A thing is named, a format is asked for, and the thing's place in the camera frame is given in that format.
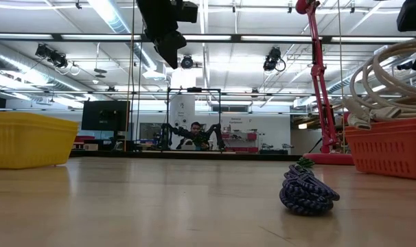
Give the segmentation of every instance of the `blue cable bundle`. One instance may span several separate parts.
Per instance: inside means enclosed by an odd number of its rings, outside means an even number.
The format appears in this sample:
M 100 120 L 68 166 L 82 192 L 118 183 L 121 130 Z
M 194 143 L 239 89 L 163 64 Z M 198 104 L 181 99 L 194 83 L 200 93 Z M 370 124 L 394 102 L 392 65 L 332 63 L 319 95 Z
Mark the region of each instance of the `blue cable bundle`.
M 333 208 L 339 195 L 314 177 L 300 165 L 289 166 L 284 174 L 283 188 L 279 192 L 281 202 L 297 215 L 323 215 Z

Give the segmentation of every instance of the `yellow basket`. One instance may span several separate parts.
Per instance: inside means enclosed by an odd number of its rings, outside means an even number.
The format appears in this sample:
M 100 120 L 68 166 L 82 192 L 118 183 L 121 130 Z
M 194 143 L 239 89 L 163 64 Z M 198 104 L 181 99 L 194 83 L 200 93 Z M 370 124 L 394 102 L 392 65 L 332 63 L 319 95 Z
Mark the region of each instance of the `yellow basket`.
M 0 113 L 0 169 L 65 164 L 76 122 L 32 113 Z

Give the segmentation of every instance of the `wooden floor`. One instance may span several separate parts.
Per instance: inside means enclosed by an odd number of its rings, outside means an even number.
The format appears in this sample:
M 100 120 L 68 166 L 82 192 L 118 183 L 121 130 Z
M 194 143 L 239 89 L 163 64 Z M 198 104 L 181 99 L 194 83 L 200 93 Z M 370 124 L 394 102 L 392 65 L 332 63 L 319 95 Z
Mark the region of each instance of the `wooden floor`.
M 288 163 L 74 158 L 0 170 L 0 247 L 416 246 L 416 181 L 317 166 L 341 196 L 289 214 Z

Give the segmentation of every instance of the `coiled cable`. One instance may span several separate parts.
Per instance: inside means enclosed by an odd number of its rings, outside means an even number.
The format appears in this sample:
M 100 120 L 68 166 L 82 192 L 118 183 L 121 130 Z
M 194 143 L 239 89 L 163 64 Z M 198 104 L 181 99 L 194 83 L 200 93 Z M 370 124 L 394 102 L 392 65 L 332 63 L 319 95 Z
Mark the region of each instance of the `coiled cable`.
M 333 208 L 339 195 L 314 177 L 300 165 L 289 166 L 284 174 L 283 188 L 279 192 L 281 202 L 297 215 L 323 215 Z
M 370 120 L 392 121 L 395 118 L 416 117 L 416 86 L 401 82 L 388 74 L 380 65 L 381 62 L 400 54 L 416 53 L 416 39 L 392 45 L 379 54 L 370 58 L 363 67 L 359 68 L 350 81 L 352 98 L 344 97 L 345 107 L 355 116 L 369 124 Z M 374 71 L 377 80 L 384 86 L 382 90 L 373 91 L 368 77 Z M 362 72 L 362 85 L 367 92 L 366 97 L 360 98 L 354 88 L 356 77 Z M 383 99 L 380 94 L 400 94 L 401 98 Z

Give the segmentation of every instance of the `orange basket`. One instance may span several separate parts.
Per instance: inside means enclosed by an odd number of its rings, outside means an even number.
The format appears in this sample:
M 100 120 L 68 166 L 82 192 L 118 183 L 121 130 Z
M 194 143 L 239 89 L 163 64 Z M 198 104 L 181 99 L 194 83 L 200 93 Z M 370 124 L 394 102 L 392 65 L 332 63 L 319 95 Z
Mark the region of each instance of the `orange basket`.
M 348 127 L 345 136 L 359 172 L 416 179 L 416 119 Z

